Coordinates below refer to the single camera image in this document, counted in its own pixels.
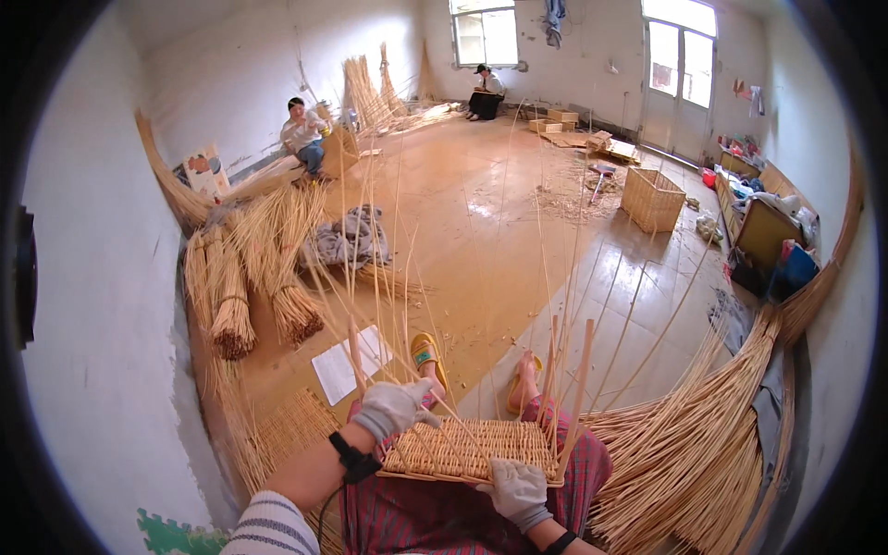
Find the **plaid fabric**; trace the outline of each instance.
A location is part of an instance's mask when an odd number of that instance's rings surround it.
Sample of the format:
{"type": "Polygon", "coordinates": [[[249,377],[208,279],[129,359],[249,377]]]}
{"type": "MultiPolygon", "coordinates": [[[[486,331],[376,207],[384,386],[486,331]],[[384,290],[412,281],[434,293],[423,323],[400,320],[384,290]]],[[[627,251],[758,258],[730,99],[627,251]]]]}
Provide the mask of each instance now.
{"type": "MultiPolygon", "coordinates": [[[[432,397],[423,404],[431,408],[432,397]]],[[[361,408],[352,404],[349,419],[361,408]]],[[[521,418],[536,420],[540,398],[530,401],[521,418]]],[[[544,421],[552,417],[546,410],[544,421]]],[[[567,419],[559,414],[558,444],[567,436],[567,419]]],[[[610,478],[611,460],[604,444],[591,433],[577,443],[567,462],[563,488],[549,489],[546,503],[561,526],[582,535],[592,497],[610,478]]],[[[518,528],[494,509],[490,497],[467,484],[371,476],[339,494],[345,553],[391,555],[498,555],[536,553],[518,528]]]]}

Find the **white cotton glove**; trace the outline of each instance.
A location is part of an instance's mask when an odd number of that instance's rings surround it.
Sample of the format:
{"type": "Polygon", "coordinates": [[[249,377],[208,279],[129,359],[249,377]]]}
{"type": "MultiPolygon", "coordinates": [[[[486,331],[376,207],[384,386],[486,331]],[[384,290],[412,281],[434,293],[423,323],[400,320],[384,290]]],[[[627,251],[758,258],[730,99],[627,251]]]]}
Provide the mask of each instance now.
{"type": "Polygon", "coordinates": [[[352,422],[367,428],[377,443],[393,433],[406,432],[417,422],[425,422],[433,428],[441,426],[434,414],[422,410],[423,397],[432,389],[434,382],[424,377],[415,384],[395,385],[380,382],[364,393],[361,411],[352,422]]]}
{"type": "Polygon", "coordinates": [[[535,466],[502,458],[491,458],[494,485],[481,484],[479,491],[490,495],[496,512],[515,523],[525,534],[552,518],[546,509],[546,477],[535,466]]]}

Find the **gloved hand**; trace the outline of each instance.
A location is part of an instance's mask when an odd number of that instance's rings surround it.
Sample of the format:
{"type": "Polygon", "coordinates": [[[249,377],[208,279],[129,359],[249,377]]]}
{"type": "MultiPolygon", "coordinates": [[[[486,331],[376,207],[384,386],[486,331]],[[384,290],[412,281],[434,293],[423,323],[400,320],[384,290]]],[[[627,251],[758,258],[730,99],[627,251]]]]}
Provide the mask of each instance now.
{"type": "Polygon", "coordinates": [[[361,411],[352,422],[367,428],[377,443],[393,433],[406,432],[417,422],[425,422],[433,428],[441,426],[434,414],[422,410],[423,397],[432,389],[433,381],[424,377],[415,384],[395,385],[380,382],[364,393],[361,411]]]}
{"type": "Polygon", "coordinates": [[[525,534],[530,528],[552,518],[546,509],[546,477],[535,466],[501,458],[491,458],[494,485],[481,484],[479,491],[490,495],[496,512],[515,523],[525,534]]]}

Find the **wrist strap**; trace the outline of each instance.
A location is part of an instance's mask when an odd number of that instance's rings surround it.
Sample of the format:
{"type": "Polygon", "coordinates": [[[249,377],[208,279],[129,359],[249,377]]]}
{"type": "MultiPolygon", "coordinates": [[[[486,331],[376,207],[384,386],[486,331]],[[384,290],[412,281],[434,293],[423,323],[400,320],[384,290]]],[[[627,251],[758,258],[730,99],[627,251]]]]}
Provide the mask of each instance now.
{"type": "Polygon", "coordinates": [[[343,482],[346,484],[357,484],[383,467],[372,454],[361,453],[358,449],[349,445],[339,435],[339,432],[331,433],[329,440],[333,448],[339,453],[339,463],[345,467],[343,482]]]}
{"type": "Polygon", "coordinates": [[[575,539],[576,534],[568,530],[559,539],[552,542],[546,551],[543,551],[543,555],[561,555],[575,539]]]}

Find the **door frame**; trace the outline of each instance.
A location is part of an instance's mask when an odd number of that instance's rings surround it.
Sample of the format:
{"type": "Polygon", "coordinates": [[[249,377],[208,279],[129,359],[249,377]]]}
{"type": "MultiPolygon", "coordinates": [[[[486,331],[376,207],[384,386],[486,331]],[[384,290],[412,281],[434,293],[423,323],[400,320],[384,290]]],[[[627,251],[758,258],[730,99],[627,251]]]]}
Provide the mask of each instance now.
{"type": "Polygon", "coordinates": [[[671,156],[675,156],[682,160],[686,160],[688,162],[699,164],[702,161],[703,152],[705,151],[704,145],[706,141],[712,137],[713,133],[713,114],[715,113],[716,108],[716,67],[718,66],[718,14],[716,14],[716,35],[709,36],[706,33],[701,33],[700,31],[685,27],[683,25],[679,25],[678,23],[673,23],[667,20],[660,20],[657,18],[650,18],[642,16],[642,20],[644,21],[644,50],[645,50],[645,76],[641,82],[641,122],[642,122],[642,131],[638,136],[638,142],[642,145],[646,145],[649,147],[656,148],[659,150],[661,147],[658,145],[652,145],[649,142],[645,141],[645,128],[647,123],[647,107],[648,107],[648,99],[652,94],[660,94],[663,96],[669,96],[665,92],[656,91],[651,88],[651,28],[650,23],[653,21],[654,23],[662,23],[664,25],[670,25],[674,28],[678,29],[678,90],[676,92],[675,97],[675,106],[672,111],[672,125],[670,126],[670,143],[672,142],[672,137],[674,135],[674,130],[672,127],[677,123],[678,112],[679,112],[679,101],[681,102],[690,102],[690,100],[684,100],[681,98],[682,91],[684,90],[685,84],[685,68],[684,68],[684,60],[685,60],[685,36],[683,31],[688,31],[690,33],[695,33],[696,35],[705,36],[706,38],[712,39],[712,83],[710,84],[710,106],[707,108],[706,114],[706,123],[703,126],[703,134],[701,136],[700,141],[700,154],[697,160],[687,160],[684,156],[675,154],[675,147],[667,145],[665,147],[665,152],[667,152],[671,156]]]}

